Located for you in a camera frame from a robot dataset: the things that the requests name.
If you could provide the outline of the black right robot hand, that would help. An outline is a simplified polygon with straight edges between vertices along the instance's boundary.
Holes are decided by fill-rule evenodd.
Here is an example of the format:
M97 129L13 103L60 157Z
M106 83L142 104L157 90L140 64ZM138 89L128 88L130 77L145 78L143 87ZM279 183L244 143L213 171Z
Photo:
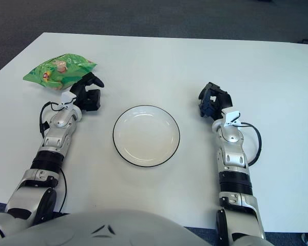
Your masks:
M221 88L209 82L199 94L199 109L201 117L221 119L222 110L233 106L231 96Z

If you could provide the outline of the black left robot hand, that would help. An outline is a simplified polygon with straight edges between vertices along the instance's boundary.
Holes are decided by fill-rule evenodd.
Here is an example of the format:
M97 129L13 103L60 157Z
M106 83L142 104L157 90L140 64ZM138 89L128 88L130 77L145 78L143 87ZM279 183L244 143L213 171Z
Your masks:
M100 89L86 89L91 85L104 87L104 83L92 72L89 72L70 88L70 92L74 94L73 104L80 110L97 111L100 107Z

